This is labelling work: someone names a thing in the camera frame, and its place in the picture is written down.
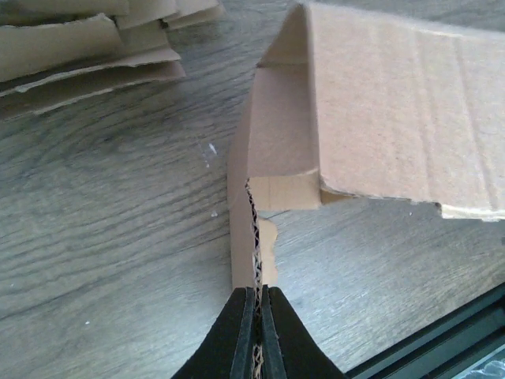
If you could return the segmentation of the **brown cardboard box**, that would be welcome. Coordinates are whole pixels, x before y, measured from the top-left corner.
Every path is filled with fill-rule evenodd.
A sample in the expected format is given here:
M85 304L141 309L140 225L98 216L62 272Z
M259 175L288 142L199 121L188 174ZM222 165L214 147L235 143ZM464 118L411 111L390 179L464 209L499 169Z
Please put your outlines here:
M259 61L230 146L232 283L277 279L261 211L348 197L504 217L504 35L321 3Z

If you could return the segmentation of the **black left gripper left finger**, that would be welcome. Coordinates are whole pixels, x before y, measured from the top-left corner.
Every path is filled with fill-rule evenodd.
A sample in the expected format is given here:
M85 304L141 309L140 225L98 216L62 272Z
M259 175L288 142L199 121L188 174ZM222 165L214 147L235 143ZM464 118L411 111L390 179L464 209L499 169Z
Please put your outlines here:
M173 379L237 379L253 373L254 291L236 288L204 341Z

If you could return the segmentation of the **stack of flat cardboard blanks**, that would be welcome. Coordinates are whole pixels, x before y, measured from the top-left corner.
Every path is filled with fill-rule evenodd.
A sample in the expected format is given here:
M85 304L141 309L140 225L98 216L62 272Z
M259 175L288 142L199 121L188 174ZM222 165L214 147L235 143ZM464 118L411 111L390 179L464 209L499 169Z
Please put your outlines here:
M223 12L220 1L3 1L1 117L184 77L167 33Z

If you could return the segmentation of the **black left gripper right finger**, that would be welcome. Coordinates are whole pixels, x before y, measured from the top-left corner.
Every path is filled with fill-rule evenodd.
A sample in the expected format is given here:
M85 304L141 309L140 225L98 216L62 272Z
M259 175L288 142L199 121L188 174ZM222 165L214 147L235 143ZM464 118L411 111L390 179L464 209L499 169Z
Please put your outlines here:
M346 375L319 349L278 287L263 286L263 378L331 379Z

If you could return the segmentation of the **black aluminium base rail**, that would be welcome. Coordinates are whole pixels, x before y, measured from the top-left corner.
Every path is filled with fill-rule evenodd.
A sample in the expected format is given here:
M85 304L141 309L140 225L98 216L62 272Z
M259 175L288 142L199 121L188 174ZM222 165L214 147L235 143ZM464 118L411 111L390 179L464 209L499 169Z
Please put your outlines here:
M453 378L504 349L504 285L347 371L348 378Z

